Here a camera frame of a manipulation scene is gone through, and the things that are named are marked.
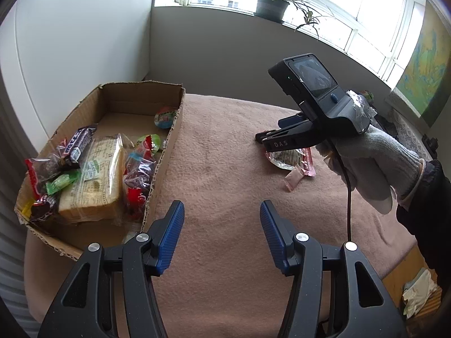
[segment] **gloved hand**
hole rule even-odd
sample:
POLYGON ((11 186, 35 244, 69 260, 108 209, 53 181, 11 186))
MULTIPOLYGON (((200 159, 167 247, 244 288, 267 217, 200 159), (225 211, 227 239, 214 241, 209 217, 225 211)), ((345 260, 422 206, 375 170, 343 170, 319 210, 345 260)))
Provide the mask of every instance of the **gloved hand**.
MULTIPOLYGON (((409 194, 420 174, 420 158, 384 131, 370 125, 359 136, 332 139, 351 182, 377 211, 387 214, 392 209, 393 187, 397 199, 409 194)), ((330 145, 324 141, 316 146, 326 156, 329 168, 341 175, 343 171, 330 145)))

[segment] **painting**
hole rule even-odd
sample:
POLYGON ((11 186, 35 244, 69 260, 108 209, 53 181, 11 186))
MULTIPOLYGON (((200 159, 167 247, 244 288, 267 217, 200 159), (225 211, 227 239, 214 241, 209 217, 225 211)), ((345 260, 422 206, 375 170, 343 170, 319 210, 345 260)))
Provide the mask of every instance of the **painting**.
POLYGON ((451 37, 429 2, 417 45, 396 87, 431 126, 451 90, 451 37))

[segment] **packaged bread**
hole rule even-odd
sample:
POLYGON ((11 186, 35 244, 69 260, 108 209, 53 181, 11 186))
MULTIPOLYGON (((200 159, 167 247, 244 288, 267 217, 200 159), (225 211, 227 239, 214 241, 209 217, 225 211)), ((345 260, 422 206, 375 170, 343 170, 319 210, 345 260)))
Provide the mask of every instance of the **packaged bread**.
POLYGON ((80 165, 80 179, 63 189, 58 213, 69 223, 120 220, 123 214, 121 135, 93 139, 80 165))

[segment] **plant pot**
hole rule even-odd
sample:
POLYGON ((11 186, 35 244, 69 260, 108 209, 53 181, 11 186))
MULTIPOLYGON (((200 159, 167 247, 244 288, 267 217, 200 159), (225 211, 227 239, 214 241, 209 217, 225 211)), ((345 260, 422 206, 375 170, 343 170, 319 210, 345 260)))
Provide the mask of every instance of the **plant pot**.
POLYGON ((288 5, 289 2, 285 0, 257 0, 254 15, 281 24, 288 5))

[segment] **green package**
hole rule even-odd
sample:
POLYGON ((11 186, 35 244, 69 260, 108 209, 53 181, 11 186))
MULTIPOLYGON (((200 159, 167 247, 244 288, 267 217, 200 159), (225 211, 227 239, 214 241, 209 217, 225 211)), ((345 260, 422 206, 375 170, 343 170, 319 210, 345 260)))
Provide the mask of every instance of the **green package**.
POLYGON ((138 145, 143 142, 147 136, 152 136, 152 155, 155 155, 158 150, 160 149, 160 146, 162 145, 162 140, 160 139, 160 136, 158 135, 144 135, 136 141, 135 148, 138 147, 138 145))
POLYGON ((47 194, 52 195, 59 192, 61 189, 66 188, 70 183, 76 181, 80 177, 80 174, 80 169, 75 169, 61 174, 54 181, 47 182, 47 194))

